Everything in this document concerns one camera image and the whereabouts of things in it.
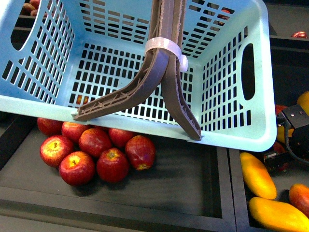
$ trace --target apple pile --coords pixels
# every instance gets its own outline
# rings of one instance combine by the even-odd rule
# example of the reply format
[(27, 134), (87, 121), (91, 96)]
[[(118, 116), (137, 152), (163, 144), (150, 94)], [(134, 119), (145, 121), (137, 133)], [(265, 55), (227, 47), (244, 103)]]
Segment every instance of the apple pile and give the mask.
[(61, 178), (71, 186), (87, 184), (96, 173), (103, 181), (120, 182), (131, 167), (141, 171), (155, 161), (152, 140), (132, 131), (41, 117), (37, 125), (47, 136), (40, 147), (41, 159), (58, 168)]
[(21, 15), (37, 16), (41, 0), (30, 0), (29, 3), (24, 3), (21, 10)]

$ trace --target white plastic clamp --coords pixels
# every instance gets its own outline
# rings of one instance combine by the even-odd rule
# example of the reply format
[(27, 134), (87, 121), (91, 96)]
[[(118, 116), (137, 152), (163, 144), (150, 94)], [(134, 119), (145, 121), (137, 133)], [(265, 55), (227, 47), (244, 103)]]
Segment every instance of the white plastic clamp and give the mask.
[(180, 71), (188, 70), (188, 58), (182, 54), (180, 47), (172, 40), (163, 37), (155, 37), (147, 41), (145, 46), (145, 54), (154, 48), (163, 48), (174, 53), (180, 62)]

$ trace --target basket handle hole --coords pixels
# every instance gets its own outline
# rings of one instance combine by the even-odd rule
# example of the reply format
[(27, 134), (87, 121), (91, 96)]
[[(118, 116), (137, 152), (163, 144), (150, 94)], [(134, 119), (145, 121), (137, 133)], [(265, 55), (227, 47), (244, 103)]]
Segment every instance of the basket handle hole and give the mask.
[(27, 41), (30, 32), (34, 26), (34, 21), (38, 13), (38, 6), (31, 5), (29, 0), (25, 0), (25, 4), (19, 13), (14, 30), (11, 34), (12, 46), (19, 51)]
[(243, 50), (241, 65), (241, 84), (245, 100), (250, 100), (255, 94), (255, 71), (253, 44), (248, 44)]

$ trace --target yellow mango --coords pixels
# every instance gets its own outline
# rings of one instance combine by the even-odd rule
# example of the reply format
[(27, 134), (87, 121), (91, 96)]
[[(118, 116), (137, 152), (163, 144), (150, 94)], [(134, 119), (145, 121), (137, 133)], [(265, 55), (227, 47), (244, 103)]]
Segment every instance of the yellow mango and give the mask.
[(266, 229), (280, 232), (309, 232), (309, 219), (291, 204), (253, 197), (249, 201), (249, 211)]
[[(289, 129), (289, 138), (292, 137), (294, 129)], [(285, 143), (284, 141), (284, 126), (277, 127), (277, 140), (281, 143)]]
[(309, 91), (302, 93), (298, 99), (297, 104), (299, 104), (307, 115), (309, 115)]
[(245, 184), (258, 197), (275, 199), (277, 189), (265, 165), (248, 152), (240, 154), (242, 175)]

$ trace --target light blue plastic basket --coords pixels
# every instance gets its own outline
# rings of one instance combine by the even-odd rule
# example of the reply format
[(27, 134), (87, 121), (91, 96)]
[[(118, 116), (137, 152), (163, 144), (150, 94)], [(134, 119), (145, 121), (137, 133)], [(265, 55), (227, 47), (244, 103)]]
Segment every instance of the light blue plastic basket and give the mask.
[[(24, 1), (6, 2), (0, 9), (0, 111), (74, 121), (84, 99), (124, 87), (143, 62), (151, 0), (42, 0), (19, 51), (10, 35)], [(189, 69), (182, 73), (182, 87), (202, 140), (191, 140), (170, 117), (160, 86), (133, 109), (85, 123), (207, 145), (268, 149), (276, 122), (264, 3), (188, 0), (186, 7), (182, 51)], [(241, 75), (248, 45), (255, 75), (249, 98)]]

